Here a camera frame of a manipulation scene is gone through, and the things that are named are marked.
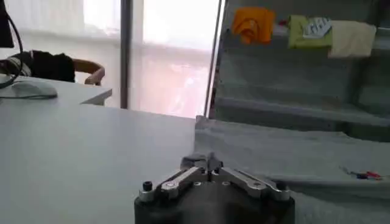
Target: bolt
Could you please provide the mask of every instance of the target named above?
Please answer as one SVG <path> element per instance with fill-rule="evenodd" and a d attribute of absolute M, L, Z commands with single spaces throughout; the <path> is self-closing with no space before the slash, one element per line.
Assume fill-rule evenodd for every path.
<path fill-rule="evenodd" d="M 279 181 L 276 183 L 276 188 L 281 191 L 287 190 L 287 184 L 285 182 Z"/>
<path fill-rule="evenodd" d="M 166 187 L 174 187 L 174 186 L 176 186 L 176 184 L 174 182 L 166 182 L 164 185 Z"/>
<path fill-rule="evenodd" d="M 146 192 L 149 192 L 153 189 L 153 184 L 151 181 L 145 181 L 143 184 L 142 184 L 142 189 L 143 191 L 146 191 Z"/>

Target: chair armrest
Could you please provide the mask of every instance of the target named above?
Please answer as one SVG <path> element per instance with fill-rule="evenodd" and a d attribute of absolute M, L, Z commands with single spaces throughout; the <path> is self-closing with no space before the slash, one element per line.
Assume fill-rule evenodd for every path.
<path fill-rule="evenodd" d="M 90 75 L 87 79 L 85 79 L 84 84 L 100 86 L 104 75 L 105 75 L 104 68 L 101 68 L 97 70 L 95 73 L 93 73 L 92 75 Z"/>
<path fill-rule="evenodd" d="M 92 62 L 81 59 L 73 59 L 74 70 L 91 74 L 85 81 L 87 85 L 100 85 L 105 75 L 104 67 Z"/>

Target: white towel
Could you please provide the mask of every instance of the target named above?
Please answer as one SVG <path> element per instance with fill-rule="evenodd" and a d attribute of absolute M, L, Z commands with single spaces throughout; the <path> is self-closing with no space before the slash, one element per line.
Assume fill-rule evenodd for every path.
<path fill-rule="evenodd" d="M 330 58 L 369 57 L 377 28 L 356 21 L 332 20 Z"/>

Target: white table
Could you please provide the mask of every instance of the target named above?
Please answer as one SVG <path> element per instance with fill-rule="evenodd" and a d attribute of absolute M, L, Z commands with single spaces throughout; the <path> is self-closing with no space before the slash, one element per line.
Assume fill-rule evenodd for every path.
<path fill-rule="evenodd" d="M 0 104 L 0 223 L 133 223 L 142 181 L 193 149 L 193 119 L 59 105 Z"/>
<path fill-rule="evenodd" d="M 6 76 L 0 74 L 0 81 Z M 31 80 L 35 82 L 45 82 L 52 85 L 58 92 L 58 98 L 47 100 L 45 103 L 60 105 L 75 105 L 80 103 L 102 105 L 104 100 L 112 95 L 112 90 L 100 86 L 83 85 L 78 83 L 61 82 L 49 79 L 38 79 L 32 77 L 18 77 L 17 80 Z M 11 87 L 0 89 L 0 95 L 7 96 L 12 92 Z M 7 103 L 19 103 L 15 100 L 3 100 Z"/>

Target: gray shelving unit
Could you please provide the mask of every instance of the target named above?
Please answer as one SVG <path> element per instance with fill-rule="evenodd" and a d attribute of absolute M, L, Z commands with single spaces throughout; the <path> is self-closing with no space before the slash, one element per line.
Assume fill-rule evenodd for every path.
<path fill-rule="evenodd" d="M 326 49 L 288 49 L 288 29 L 278 25 L 274 26 L 271 44 L 242 44 L 229 31 L 235 10 L 242 6 L 275 10 L 277 20 L 301 14 L 378 26 L 387 15 L 381 0 L 228 1 L 219 44 L 212 117 L 349 133 L 359 125 L 385 130 L 390 127 L 390 102 L 386 100 L 386 94 L 390 94 L 390 74 L 387 75 L 390 69 L 384 69 L 385 61 L 382 65 L 376 63 L 390 50 L 390 26 L 378 28 L 371 58 L 329 59 Z"/>

